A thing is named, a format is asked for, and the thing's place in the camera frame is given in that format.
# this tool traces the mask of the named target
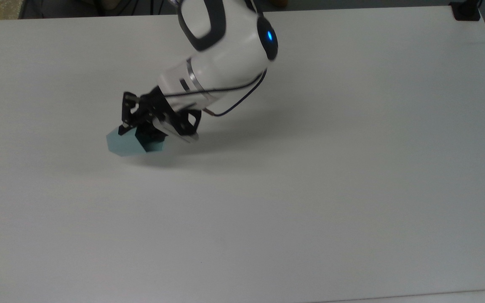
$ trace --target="black object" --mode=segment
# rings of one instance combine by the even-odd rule
[[[219,42],[226,34],[226,12],[224,10],[224,3],[222,0],[204,0],[207,7],[209,22],[211,23],[211,30],[202,38],[196,38],[190,31],[183,19],[181,8],[184,0],[181,1],[177,8],[177,15],[179,16],[179,24],[185,35],[187,35],[190,44],[198,51],[204,51]]]
[[[454,18],[458,21],[479,21],[480,12],[478,8],[481,0],[466,0],[465,2],[450,2]]]
[[[278,54],[278,40],[271,23],[262,16],[258,18],[258,35],[267,58],[274,60]]]
[[[183,78],[179,79],[179,82],[181,83],[183,90],[185,90],[186,92],[190,91],[187,82]]]
[[[132,113],[131,110],[136,107],[136,104],[138,108]],[[194,124],[189,121],[189,116],[196,119]],[[152,125],[153,119],[157,118],[160,121],[169,119],[171,126],[175,128],[179,135],[190,136],[196,133],[201,117],[202,111],[192,109],[174,112],[160,88],[156,86],[150,93],[144,94],[140,98],[130,92],[123,94],[123,109],[121,111],[123,124],[119,126],[117,133],[122,136],[137,127],[137,134],[147,136],[150,140],[161,141],[166,137],[166,134]]]
[[[248,8],[250,8],[250,10],[252,12],[255,12],[258,15],[263,16],[263,10],[261,9],[261,6],[258,3],[256,3],[255,1],[252,1],[252,0],[244,0],[244,2],[246,3],[246,6]]]

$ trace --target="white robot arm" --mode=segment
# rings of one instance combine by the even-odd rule
[[[162,73],[149,94],[137,97],[125,92],[123,124],[107,136],[108,148],[118,155],[161,150],[167,135],[194,142],[201,112],[216,115],[207,106],[230,90],[257,82],[248,96],[277,56],[274,29],[252,0],[172,2],[197,52]],[[189,115],[195,117],[194,124]]]

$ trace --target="white table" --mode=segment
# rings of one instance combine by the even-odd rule
[[[252,97],[133,158],[105,135],[123,91],[192,52],[177,18],[0,21],[0,303],[485,290],[483,21],[267,17],[279,55]]]

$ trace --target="black cable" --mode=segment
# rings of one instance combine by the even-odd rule
[[[258,88],[258,86],[263,82],[263,79],[265,79],[266,74],[267,74],[267,69],[264,70],[263,73],[261,74],[261,79],[259,79],[259,82],[249,92],[247,92],[246,95],[244,95],[239,101],[237,101],[237,103],[235,103],[233,106],[231,106],[229,109],[227,109],[227,111],[220,113],[220,114],[216,114],[212,111],[207,110],[206,113],[208,113],[209,115],[214,116],[214,117],[222,117],[223,115],[229,113],[231,110],[235,109],[235,107],[237,107],[237,105],[241,104],[241,102],[243,102],[245,100],[245,98],[248,98],[248,96],[250,96],[250,94],[253,93],[254,90],[256,90],[256,88]]]
[[[160,12],[162,11],[162,6],[164,5],[164,0],[160,2],[160,8],[158,9],[158,15],[160,15]]]
[[[252,82],[241,85],[241,86],[233,86],[232,88],[212,88],[210,90],[195,90],[194,92],[186,92],[186,93],[178,93],[178,94],[169,94],[164,95],[164,97],[179,97],[179,96],[188,96],[188,95],[195,95],[195,94],[202,94],[202,93],[214,93],[214,92],[229,92],[231,90],[241,90],[243,88],[248,88],[248,86],[256,83],[259,78],[267,72],[267,69],[263,71],[263,73],[259,74]]]
[[[138,6],[139,0],[136,0],[136,4],[134,4],[134,8],[132,9],[131,16],[134,15],[134,12],[136,11],[136,7]]]

